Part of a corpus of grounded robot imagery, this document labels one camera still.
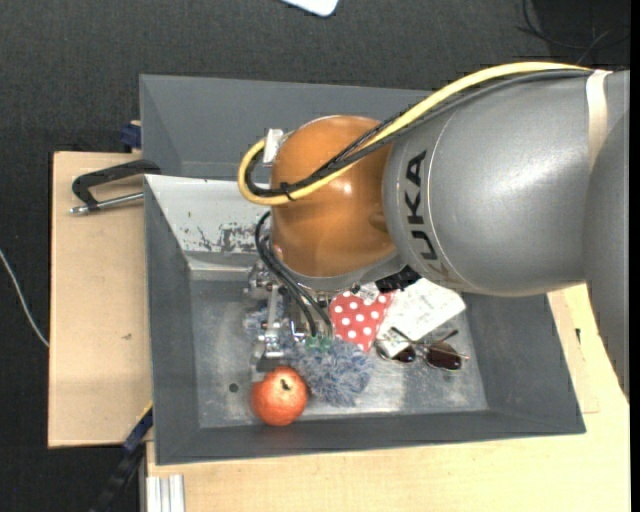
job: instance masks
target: cable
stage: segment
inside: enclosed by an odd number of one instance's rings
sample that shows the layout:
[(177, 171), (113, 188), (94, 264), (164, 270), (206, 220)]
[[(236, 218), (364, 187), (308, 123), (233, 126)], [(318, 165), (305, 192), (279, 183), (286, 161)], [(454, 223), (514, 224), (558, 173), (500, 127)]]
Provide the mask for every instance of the cable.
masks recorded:
[(13, 282), (13, 286), (15, 287), (16, 292), (18, 294), (18, 297), (20, 298), (20, 304), (22, 304), (22, 309), (24, 310), (25, 315), (27, 315), (27, 319), (29, 320), (29, 323), (31, 324), (31, 328), (36, 333), (38, 338), (40, 338), (40, 341), (47, 348), (49, 348), (49, 342), (47, 341), (47, 338), (45, 338), (44, 335), (42, 334), (42, 331), (40, 331), (40, 329), (36, 325), (36, 322), (33, 319), (33, 316), (31, 315), (31, 311), (29, 311), (29, 307), (27, 306), (27, 301), (24, 298), (24, 294), (22, 293), (22, 289), (20, 288), (20, 285), (18, 284), (18, 279), (16, 278), (16, 274), (14, 273), (13, 269), (11, 268), (11, 265), (9, 265), (9, 262), (7, 261), (7, 258), (5, 257), (4, 253), (2, 252), (2, 249), (0, 249), (0, 260), (2, 260), (2, 263), (4, 264), (5, 268), (7, 269), (9, 277), (11, 277), (11, 281)]
[[(495, 66), (488, 69), (472, 73), (465, 76), (451, 84), (443, 87), (442, 89), (434, 92), (421, 102), (417, 103), (404, 113), (396, 116), (389, 124), (383, 123), (384, 127), (377, 131), (375, 135), (368, 138), (360, 149), (366, 149), (367, 147), (382, 141), (386, 137), (393, 135), (397, 131), (409, 126), (411, 123), (423, 117), (427, 112), (445, 102), (447, 99), (455, 94), (458, 94), (466, 89), (479, 85), (483, 82), (493, 80), (495, 78), (502, 78), (510, 75), (516, 75), (521, 73), (534, 73), (538, 71), (549, 70), (582, 70), (587, 71), (587, 68), (573, 66), (569, 64), (557, 64), (552, 62), (519, 62), (514, 64), (503, 64), (501, 66)], [(286, 204), (291, 200), (301, 199), (312, 192), (322, 188), (330, 183), (332, 180), (342, 176), (347, 172), (354, 163), (350, 163), (340, 167), (335, 172), (332, 172), (326, 176), (319, 177), (311, 184), (296, 188), (294, 185), (287, 185), (286, 193), (281, 191), (275, 191), (272, 194), (268, 194), (268, 197), (263, 197), (261, 194), (252, 190), (247, 177), (250, 177), (255, 167), (256, 159), (262, 153), (265, 147), (264, 139), (254, 144), (249, 151), (244, 155), (240, 166), (238, 168), (238, 188), (240, 193), (245, 199), (252, 203), (260, 204), (263, 206), (278, 206)]]
[(145, 453), (142, 439), (152, 425), (153, 407), (152, 404), (149, 404), (136, 426), (127, 436), (122, 446), (122, 458), (89, 512), (111, 512), (113, 510), (114, 502), (122, 495), (142, 462)]
[(584, 51), (584, 53), (582, 54), (582, 56), (576, 61), (576, 64), (578, 64), (578, 65), (581, 64), (582, 61), (587, 57), (587, 55), (589, 55), (591, 52), (593, 52), (595, 50), (599, 50), (599, 48), (596, 48), (596, 45), (608, 35), (609, 35), (609, 30), (607, 30), (606, 32), (603, 32), (598, 37), (596, 37), (593, 40), (593, 42), (589, 45), (589, 48), (587, 48)]
[(381, 139), (377, 142), (371, 143), (369, 146), (367, 146), (365, 149), (361, 149), (358, 150), (355, 153), (351, 153), (346, 157), (342, 157), (339, 158), (343, 153), (347, 152), (347, 151), (343, 151), (341, 152), (339, 155), (336, 155), (335, 157), (333, 157), (331, 160), (329, 160), (329, 162), (327, 162), (326, 164), (324, 164), (322, 167), (320, 167), (317, 171), (315, 171), (313, 174), (311, 174), (308, 178), (305, 178), (304, 180), (300, 180), (298, 183), (303, 183), (305, 181), (307, 181), (309, 178), (312, 178), (316, 175), (320, 175), (320, 176), (324, 176), (327, 175), (328, 173), (326, 171), (333, 171), (336, 169), (339, 169), (340, 167), (344, 167), (346, 164), (349, 163), (353, 163), (356, 162), (358, 160), (360, 160), (361, 158), (364, 158), (365, 156), (367, 156), (370, 153), (373, 153), (374, 151), (377, 151), (378, 149), (380, 149), (382, 146), (389, 144), (390, 142), (400, 138), (401, 136), (403, 136), (404, 134), (406, 134), (409, 131), (412, 131), (416, 128), (417, 124), (423, 124), (427, 121), (429, 121), (430, 119), (436, 117), (436, 116), (440, 116), (445, 112), (448, 112), (449, 110), (453, 110), (457, 107), (459, 107), (460, 105), (467, 103), (475, 98), (478, 98), (480, 96), (484, 96), (487, 95), (491, 92), (495, 92), (498, 89), (503, 89), (505, 87), (510, 87), (514, 84), (517, 83), (524, 83), (524, 82), (530, 82), (530, 81), (539, 81), (539, 80), (550, 80), (550, 79), (558, 79), (558, 78), (567, 78), (567, 77), (576, 77), (576, 76), (585, 76), (587, 74), (590, 74), (591, 71), (585, 71), (585, 70), (553, 70), (553, 71), (545, 71), (545, 72), (540, 72), (540, 73), (535, 73), (535, 74), (531, 74), (531, 75), (525, 75), (525, 76), (520, 76), (520, 77), (516, 77), (516, 78), (511, 78), (508, 81), (503, 81), (503, 82), (497, 82), (494, 83), (488, 87), (483, 87), (480, 90), (477, 90), (473, 93), (470, 94), (465, 94), (464, 96), (458, 97), (455, 100), (452, 101), (448, 101), (447, 103), (443, 103), (441, 104), (441, 106), (438, 107), (437, 110), (433, 110), (430, 111), (428, 113), (426, 113), (424, 116), (418, 118), (415, 122), (405, 126), (404, 128), (400, 128), (398, 131), (392, 133), (391, 135), (386, 136), (384, 139)]
[(284, 265), (281, 264), (273, 255), (269, 244), (269, 236), (267, 235), (262, 239), (260, 238), (264, 223), (270, 215), (271, 212), (267, 211), (262, 217), (260, 217), (260, 220), (258, 220), (258, 223), (256, 224), (255, 243), (258, 249), (258, 255), (267, 266), (267, 268), (284, 283), (285, 288), (287, 288), (293, 299), (298, 303), (300, 309), (302, 309), (302, 312), (309, 322), (309, 328), (311, 330), (312, 336), (315, 336), (317, 334), (315, 321), (313, 319), (313, 316), (311, 315), (311, 312), (309, 311), (308, 306), (302, 299), (304, 298), (307, 300), (309, 305), (318, 313), (318, 315), (322, 318), (322, 320), (327, 324), (328, 327), (332, 326), (331, 319), (327, 315), (326, 311), (322, 309), (320, 304), (318, 304), (306, 290), (302, 289), (298, 285), (298, 283), (296, 283), (296, 281), (288, 274)]

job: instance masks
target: black carpet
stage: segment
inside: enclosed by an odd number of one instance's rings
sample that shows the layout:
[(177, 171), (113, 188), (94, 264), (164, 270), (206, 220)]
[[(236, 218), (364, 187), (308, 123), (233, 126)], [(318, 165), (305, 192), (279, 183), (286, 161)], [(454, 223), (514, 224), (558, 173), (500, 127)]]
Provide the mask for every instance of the black carpet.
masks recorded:
[[(49, 324), (49, 155), (123, 151), (140, 73), (414, 89), (532, 58), (630, 66), (631, 2), (0, 1), (0, 248)], [(87, 510), (117, 448), (46, 449), (48, 354), (0, 268), (0, 511)], [(135, 510), (130, 489), (115, 510)]]

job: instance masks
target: sunglasses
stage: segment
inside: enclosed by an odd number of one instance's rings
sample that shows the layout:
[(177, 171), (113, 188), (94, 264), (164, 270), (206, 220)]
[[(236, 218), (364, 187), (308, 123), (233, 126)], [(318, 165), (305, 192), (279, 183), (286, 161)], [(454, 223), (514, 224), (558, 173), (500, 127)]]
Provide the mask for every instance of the sunglasses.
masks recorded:
[(452, 330), (446, 336), (431, 343), (423, 343), (421, 340), (412, 340), (395, 327), (392, 327), (391, 330), (404, 338), (407, 344), (401, 350), (390, 355), (389, 351), (385, 349), (385, 346), (376, 341), (376, 353), (386, 361), (395, 361), (404, 364), (413, 363), (421, 355), (432, 368), (457, 371), (462, 368), (462, 363), (469, 359), (469, 356), (458, 353), (449, 343), (447, 343), (448, 339), (458, 334), (457, 329)]

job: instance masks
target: polka dot cloth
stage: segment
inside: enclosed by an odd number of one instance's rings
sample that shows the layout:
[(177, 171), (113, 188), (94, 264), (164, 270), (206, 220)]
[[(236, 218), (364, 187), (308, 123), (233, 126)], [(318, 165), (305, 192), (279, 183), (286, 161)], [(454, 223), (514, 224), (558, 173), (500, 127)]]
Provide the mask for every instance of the polka dot cloth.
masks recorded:
[(337, 295), (329, 306), (335, 335), (368, 352), (393, 295), (393, 292), (380, 294), (374, 300), (362, 299), (351, 292)]

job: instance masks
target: red apple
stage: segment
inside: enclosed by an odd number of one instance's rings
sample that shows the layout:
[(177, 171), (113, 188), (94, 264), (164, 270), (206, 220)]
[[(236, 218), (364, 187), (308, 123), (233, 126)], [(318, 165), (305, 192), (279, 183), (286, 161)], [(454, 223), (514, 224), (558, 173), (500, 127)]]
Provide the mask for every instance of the red apple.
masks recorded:
[(293, 423), (307, 405), (307, 385), (288, 366), (278, 366), (251, 388), (251, 407), (267, 425), (283, 427)]

